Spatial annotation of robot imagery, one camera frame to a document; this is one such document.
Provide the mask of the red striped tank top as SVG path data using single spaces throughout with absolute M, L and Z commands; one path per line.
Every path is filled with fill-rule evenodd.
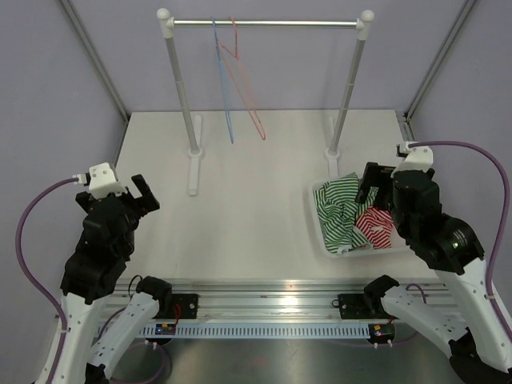
M 374 249 L 382 250 L 392 247 L 391 233 L 394 223 L 389 212 L 371 206 L 358 217 L 355 225 Z

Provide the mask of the green striped tank top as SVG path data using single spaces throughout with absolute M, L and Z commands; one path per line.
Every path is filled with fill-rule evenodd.
M 356 173 L 320 182 L 312 189 L 313 213 L 317 215 L 321 243 L 329 256 L 347 256 L 374 246 L 356 226 L 356 221 L 373 206 L 378 188 L 372 186 L 366 200 L 357 202 L 360 180 Z

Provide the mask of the pink wire hanger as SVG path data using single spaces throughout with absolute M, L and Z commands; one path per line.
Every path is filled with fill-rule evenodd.
M 234 30 L 234 45 L 230 49 L 220 38 L 221 55 L 226 68 L 226 77 L 232 81 L 237 94 L 242 101 L 244 109 L 248 113 L 261 140 L 266 140 L 266 130 L 259 115 L 254 92 L 246 68 L 241 60 L 238 44 L 238 24 L 233 17 L 228 18 L 228 26 Z

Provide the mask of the blue wire hanger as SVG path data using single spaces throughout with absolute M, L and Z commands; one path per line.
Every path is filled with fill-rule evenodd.
M 230 139 L 230 143 L 234 144 L 234 130 L 233 130 L 233 123 L 230 116 L 230 99 L 229 99 L 229 90 L 228 90 L 228 84 L 226 79 L 226 68 L 224 61 L 222 59 L 221 55 L 221 47 L 219 45 L 218 35 L 217 35 L 217 24 L 214 19 L 214 17 L 210 18 L 212 22 L 212 28 L 214 32 L 214 45 L 215 45 L 215 51 L 217 55 L 218 60 L 218 69 L 219 69 L 219 77 L 220 77 L 220 83 L 221 83 L 221 90 L 222 90 L 222 102 L 223 102 L 223 110 L 226 120 L 226 126 L 228 129 L 228 135 Z

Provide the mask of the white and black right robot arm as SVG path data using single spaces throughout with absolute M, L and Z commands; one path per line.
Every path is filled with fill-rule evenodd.
M 404 321 L 448 357 L 464 383 L 509 383 L 511 340 L 486 291 L 484 250 L 472 228 L 443 213 L 434 171 L 399 170 L 366 164 L 357 202 L 378 190 L 378 206 L 390 213 L 398 235 L 446 286 L 463 317 L 451 320 L 410 295 L 387 275 L 363 291 L 363 307 L 373 317 L 384 313 Z

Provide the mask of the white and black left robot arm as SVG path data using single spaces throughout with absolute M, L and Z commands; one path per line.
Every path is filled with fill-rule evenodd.
M 86 212 L 74 253 L 65 264 L 59 300 L 51 298 L 59 322 L 39 383 L 108 383 L 140 329 L 173 308 L 172 285 L 147 276 L 118 319 L 97 338 L 98 321 L 134 252 L 134 232 L 160 204 L 144 177 L 132 177 L 134 197 L 112 170 L 94 166 L 72 179 L 88 186 L 77 194 Z

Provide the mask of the white plastic basket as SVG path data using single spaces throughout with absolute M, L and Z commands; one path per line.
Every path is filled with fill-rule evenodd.
M 333 180 L 333 179 L 336 179 L 336 178 L 317 180 L 317 181 L 313 182 L 308 189 L 308 201 L 309 201 L 309 206 L 310 206 L 311 217 L 313 220 L 314 232 L 315 232 L 317 242 L 320 246 L 321 251 L 328 258 L 333 258 L 333 257 L 329 256 L 324 245 L 321 243 L 319 224 L 317 224 L 317 215 L 313 213 L 313 203 L 312 203 L 311 193 L 312 193 L 312 189 L 315 186 L 318 186 L 320 182 L 329 181 L 329 180 Z M 336 257 L 336 258 L 356 258 L 356 257 L 377 256 L 377 255 L 381 256 L 384 254 L 397 254 L 397 253 L 408 252 L 410 250 L 410 248 L 408 246 L 406 246 L 405 241 L 398 236 L 398 233 L 395 228 L 393 229 L 393 231 L 391 233 L 391 242 L 392 242 L 392 247 L 388 248 L 388 249 L 376 250 L 373 248 L 371 250 L 366 250 L 366 251 L 356 251 L 347 256 L 340 256 L 340 257 Z

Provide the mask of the white and silver clothes rack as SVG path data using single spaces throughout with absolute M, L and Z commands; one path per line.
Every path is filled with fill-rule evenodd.
M 174 29 L 178 27 L 211 27 L 211 20 L 177 20 L 170 12 L 161 8 L 157 12 L 157 18 L 162 31 L 162 36 L 166 42 L 167 53 L 169 55 L 170 64 L 174 76 L 174 82 L 178 92 L 181 112 L 185 123 L 186 133 L 189 140 L 188 156 L 190 160 L 187 193 L 189 196 L 196 196 L 199 192 L 199 177 L 201 160 L 204 157 L 204 151 L 201 147 L 202 140 L 202 118 L 200 116 L 192 116 L 190 106 L 186 96 L 186 88 L 184 85 L 182 73 L 178 63 L 178 55 L 174 43 Z M 231 27 L 228 26 L 228 19 L 215 20 L 216 28 Z M 354 49 L 354 55 L 350 64 L 350 71 L 342 104 L 339 108 L 338 117 L 336 122 L 332 123 L 333 135 L 325 150 L 324 158 L 327 163 L 328 174 L 331 177 L 338 176 L 338 161 L 341 157 L 338 149 L 342 129 L 345 124 L 347 111 L 353 88 L 362 57 L 362 52 L 366 40 L 368 39 L 370 26 L 374 21 L 374 12 L 365 10 L 361 12 L 359 18 L 354 21 L 307 21 L 307 20 L 235 20 L 238 28 L 241 27 L 273 27 L 273 28 L 339 28 L 339 29 L 353 29 L 358 32 L 357 42 Z

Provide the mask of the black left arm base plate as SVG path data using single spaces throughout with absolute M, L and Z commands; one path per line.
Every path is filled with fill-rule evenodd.
M 198 314 L 198 294 L 170 294 L 159 301 L 160 307 L 155 319 L 180 320 L 196 319 Z

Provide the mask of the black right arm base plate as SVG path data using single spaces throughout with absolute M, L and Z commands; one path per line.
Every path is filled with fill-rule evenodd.
M 331 301 L 342 320 L 384 320 L 390 316 L 382 305 L 364 294 L 339 294 Z

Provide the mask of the aluminium mounting rail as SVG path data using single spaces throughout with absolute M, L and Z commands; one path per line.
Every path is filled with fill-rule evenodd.
M 475 284 L 455 281 L 401 284 L 387 275 L 372 282 L 236 282 L 206 283 L 167 281 L 148 276 L 137 287 L 110 288 L 101 298 L 86 298 L 66 292 L 61 298 L 62 312 L 67 319 L 76 318 L 79 312 L 96 310 L 103 312 L 112 305 L 132 311 L 144 311 L 146 318 L 155 319 L 160 304 L 170 294 L 198 294 L 198 314 L 191 321 L 208 322 L 230 318 L 287 320 L 292 318 L 334 319 L 340 318 L 331 301 L 339 294 L 364 294 L 379 302 L 389 316 L 404 316 L 420 310 L 433 309 L 443 314 L 455 313 L 468 322 L 482 313 L 489 313 L 485 283 Z

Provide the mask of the left aluminium frame post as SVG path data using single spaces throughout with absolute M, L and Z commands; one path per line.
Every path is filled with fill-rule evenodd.
M 87 31 L 87 28 L 81 19 L 76 7 L 74 6 L 73 2 L 69 0 L 57 0 L 55 3 L 61 9 L 65 20 L 69 23 L 75 38 L 77 39 L 79 45 L 82 47 L 85 55 L 90 61 L 94 72 L 98 76 L 100 83 L 107 92 L 120 118 L 127 125 L 130 121 L 130 112 L 126 108 L 121 95 L 119 94 L 113 80 L 111 79 L 111 76 L 105 68 L 94 45 L 94 42 L 89 32 Z

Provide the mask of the aluminium frame post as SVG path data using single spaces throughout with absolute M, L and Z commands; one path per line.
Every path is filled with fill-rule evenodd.
M 404 113 L 404 119 L 406 122 L 410 123 L 412 121 L 415 112 L 418 110 L 424 97 L 428 93 L 431 86 L 434 84 L 438 72 L 441 70 L 445 60 L 447 60 L 449 53 L 454 48 L 459 35 L 465 27 L 465 24 L 469 21 L 478 4 L 478 0 L 465 0 L 462 3 L 461 8 L 457 12 L 453 22 L 450 25 L 450 28 L 442 40 L 440 47 L 436 51 L 432 62 L 430 63 L 425 75 L 423 76 L 412 101 Z
M 119 94 L 113 80 L 111 79 L 111 76 L 105 68 L 94 45 L 94 42 L 89 32 L 87 31 L 87 28 L 81 19 L 76 7 L 74 6 L 73 2 L 69 0 L 57 0 L 55 3 L 61 9 L 65 20 L 69 23 L 75 38 L 77 39 L 79 45 L 82 47 L 85 55 L 90 61 L 94 72 L 98 76 L 100 83 L 107 92 L 120 118 L 127 125 L 130 121 L 130 112 L 126 108 L 121 95 Z

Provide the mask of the right aluminium frame post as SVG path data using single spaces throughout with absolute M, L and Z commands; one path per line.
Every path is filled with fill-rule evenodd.
M 424 97 L 428 93 L 431 86 L 434 84 L 438 72 L 441 70 L 445 60 L 447 60 L 449 53 L 454 48 L 459 35 L 465 27 L 465 24 L 469 21 L 478 4 L 478 0 L 465 0 L 462 3 L 461 8 L 457 12 L 453 22 L 450 25 L 450 28 L 442 40 L 440 47 L 436 51 L 432 62 L 430 63 L 425 75 L 423 76 L 412 101 L 404 113 L 404 119 L 406 122 L 410 123 L 412 121 L 415 112 L 418 110 Z

